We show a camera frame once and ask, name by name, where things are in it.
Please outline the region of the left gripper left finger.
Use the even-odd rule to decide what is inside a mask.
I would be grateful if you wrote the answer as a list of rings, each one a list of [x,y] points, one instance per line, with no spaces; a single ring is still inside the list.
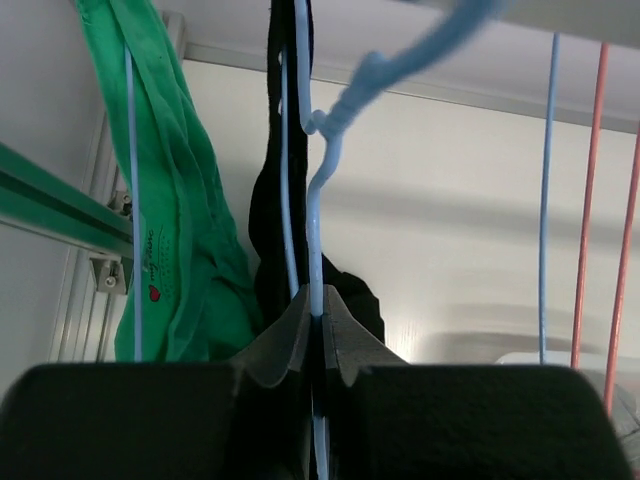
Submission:
[[[214,363],[34,367],[1,404],[5,479],[305,479],[308,294]]]

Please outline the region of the light blue hanger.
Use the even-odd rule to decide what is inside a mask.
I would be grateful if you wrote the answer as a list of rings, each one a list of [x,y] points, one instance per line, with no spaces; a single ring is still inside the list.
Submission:
[[[547,357],[547,253],[549,221],[549,186],[552,151],[553,124],[556,107],[556,89],[559,58],[560,34],[554,33],[551,43],[551,56],[548,77],[548,89],[545,110],[543,155],[541,166],[541,190],[539,205],[538,235],[538,361],[546,363]]]
[[[143,304],[142,304],[142,253],[139,211],[139,174],[137,152],[136,102],[134,89],[133,59],[128,46],[124,47],[124,64],[127,87],[127,119],[129,135],[129,160],[132,196],[133,226],[133,295],[134,295],[134,361],[143,360]]]
[[[321,190],[338,167],[343,136],[359,113],[388,87],[430,67],[460,48],[490,18],[499,14],[504,8],[504,3],[502,1],[460,1],[437,27],[394,57],[386,59],[378,52],[367,54],[328,113],[311,109],[310,8],[305,1],[295,1],[293,5],[299,122],[305,134],[319,133],[326,143],[323,160],[307,190],[305,226],[308,246],[309,311],[300,317],[300,325],[306,336],[296,345],[302,348],[303,359],[311,368],[309,395],[312,438],[306,454],[315,461],[316,476],[319,479],[329,479],[331,454],[329,414],[326,412],[327,387],[324,357],[328,335],[323,332]]]

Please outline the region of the grey tank top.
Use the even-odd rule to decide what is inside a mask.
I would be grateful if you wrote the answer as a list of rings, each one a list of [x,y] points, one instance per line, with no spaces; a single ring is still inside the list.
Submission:
[[[605,375],[593,370],[582,370],[581,374],[598,395],[604,398]],[[623,445],[636,442],[639,439],[639,413],[636,396],[618,383],[615,383],[613,387],[611,422]]]

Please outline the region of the green tank top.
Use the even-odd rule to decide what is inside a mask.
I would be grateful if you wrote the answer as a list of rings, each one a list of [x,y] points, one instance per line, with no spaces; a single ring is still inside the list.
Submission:
[[[129,362],[225,360],[264,322],[214,149],[148,1],[77,5],[116,159],[138,204],[141,284],[114,340]]]

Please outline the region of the pink hanger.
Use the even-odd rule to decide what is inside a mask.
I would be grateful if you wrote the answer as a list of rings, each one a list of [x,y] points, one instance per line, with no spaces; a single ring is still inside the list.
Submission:
[[[605,386],[603,394],[604,407],[608,415],[612,414],[614,403],[615,377],[618,362],[619,337],[626,290],[627,269],[630,257],[633,222],[639,187],[639,122],[636,122],[636,134],[630,183],[625,211],[621,251],[616,278],[616,290],[610,324],[610,336],[607,350]]]
[[[600,46],[597,77],[594,93],[592,123],[590,132],[589,152],[586,168],[585,189],[583,198],[582,221],[580,230],[579,257],[577,265],[576,290],[574,301],[574,315],[570,352],[570,367],[577,369],[580,361],[582,320],[584,308],[584,295],[586,289],[586,271],[588,260],[588,244],[591,223],[591,211],[594,191],[594,178],[598,157],[599,139],[601,133],[602,113],[604,105],[604,92],[609,62],[608,43]]]

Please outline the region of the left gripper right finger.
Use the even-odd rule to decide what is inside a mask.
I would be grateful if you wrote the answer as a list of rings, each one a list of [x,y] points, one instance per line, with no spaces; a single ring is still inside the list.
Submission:
[[[629,479],[601,401],[579,372],[411,365],[324,294],[333,479]]]

